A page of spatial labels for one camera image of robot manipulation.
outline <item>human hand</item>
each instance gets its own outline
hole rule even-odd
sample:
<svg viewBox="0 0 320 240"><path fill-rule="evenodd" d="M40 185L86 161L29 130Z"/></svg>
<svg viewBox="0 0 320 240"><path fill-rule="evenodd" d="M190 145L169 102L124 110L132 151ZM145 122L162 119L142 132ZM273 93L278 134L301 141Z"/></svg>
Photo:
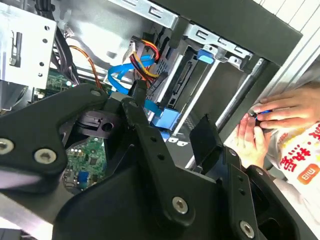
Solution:
<svg viewBox="0 0 320 240"><path fill-rule="evenodd" d="M246 114L233 132L232 149L239 155L245 168L250 165L263 168L268 151L271 133L264 136L262 129L255 125L255 118Z"/></svg>
<svg viewBox="0 0 320 240"><path fill-rule="evenodd" d="M296 90L267 97L253 109L264 129L303 128L320 120L320 85L309 84Z"/></svg>

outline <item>blue capacitor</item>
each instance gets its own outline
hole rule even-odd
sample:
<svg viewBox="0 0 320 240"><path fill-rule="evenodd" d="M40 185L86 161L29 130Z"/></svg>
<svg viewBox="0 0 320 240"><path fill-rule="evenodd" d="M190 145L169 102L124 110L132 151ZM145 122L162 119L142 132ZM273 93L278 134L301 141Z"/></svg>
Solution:
<svg viewBox="0 0 320 240"><path fill-rule="evenodd" d="M78 182L79 183L87 183L89 178L89 172L87 171L80 171L78 173Z"/></svg>

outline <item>orange wire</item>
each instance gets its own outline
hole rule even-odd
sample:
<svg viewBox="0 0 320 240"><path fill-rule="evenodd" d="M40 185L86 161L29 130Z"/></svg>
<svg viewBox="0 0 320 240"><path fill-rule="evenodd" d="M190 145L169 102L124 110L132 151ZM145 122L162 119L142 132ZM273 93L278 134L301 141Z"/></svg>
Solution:
<svg viewBox="0 0 320 240"><path fill-rule="evenodd" d="M80 53L82 53L82 54L86 57L86 59L88 60L88 62L89 62L90 65L91 65L96 86L97 86L98 88L100 88L100 89L103 89L102 84L101 84L101 82L100 82L100 80L99 80L99 77L98 77L98 73L97 73L95 64L94 64L94 62L92 61L92 59L89 57L89 55L88 55L85 51L83 51L81 48L79 48L79 47L77 47L77 46L70 45L69 47L72 48L72 49L78 50Z"/></svg>
<svg viewBox="0 0 320 240"><path fill-rule="evenodd" d="M154 51L155 51L155 60L157 61L159 58L160 58L160 54L159 54L159 51L158 51L158 48L156 45L154 45L152 42L150 41L146 41L146 40L143 40L142 41L145 43L146 46L152 48Z"/></svg>

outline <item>cable bundle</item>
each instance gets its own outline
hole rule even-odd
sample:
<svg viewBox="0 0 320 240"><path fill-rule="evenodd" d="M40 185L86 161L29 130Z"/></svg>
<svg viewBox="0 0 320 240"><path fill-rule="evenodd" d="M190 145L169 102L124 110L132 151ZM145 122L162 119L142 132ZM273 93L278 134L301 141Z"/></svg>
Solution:
<svg viewBox="0 0 320 240"><path fill-rule="evenodd" d="M158 51L157 47L149 41L142 40L142 42L147 47L150 47L152 49L152 51L155 54L155 61L157 61L160 58L159 51ZM133 54L130 56L130 61L131 61L132 65L134 66L134 69L141 76L141 79L147 81L148 88L152 85L154 79L159 77L159 75L150 73L149 69L144 67L144 65L142 64L142 62L136 52L133 52Z"/></svg>
<svg viewBox="0 0 320 240"><path fill-rule="evenodd" d="M55 6L51 4L51 0L36 0L35 9L38 15L47 19L55 20L52 14L55 10ZM57 55L52 50L51 62L56 66L57 70L67 79L69 79L74 84L79 85L79 76L77 68L73 62L70 48L59 28L57 28L55 31L54 45L57 49Z"/></svg>
<svg viewBox="0 0 320 240"><path fill-rule="evenodd" d="M85 51L83 51L81 48L79 48L79 47L77 47L77 46L70 45L69 47L72 48L72 49L75 49L75 50L79 51L80 53L82 53L82 54L86 57L86 59L88 60L88 62L89 62L90 65L91 65L96 86L97 86L99 89L104 90L104 88L102 87L102 84L101 84L101 82L100 82L100 80L99 80L98 73L97 73L96 67L95 67L95 65L94 65L94 62L93 62L92 59L89 57L89 55L88 55Z"/></svg>

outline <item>person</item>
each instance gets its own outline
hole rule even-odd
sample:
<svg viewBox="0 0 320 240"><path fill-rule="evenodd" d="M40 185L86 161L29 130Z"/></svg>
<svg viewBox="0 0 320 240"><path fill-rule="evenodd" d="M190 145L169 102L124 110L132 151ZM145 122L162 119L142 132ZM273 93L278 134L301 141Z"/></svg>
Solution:
<svg viewBox="0 0 320 240"><path fill-rule="evenodd" d="M246 114L230 147L245 168L263 168L266 159L284 173L287 182L274 183L320 239L320 83L262 99L253 110L260 126Z"/></svg>

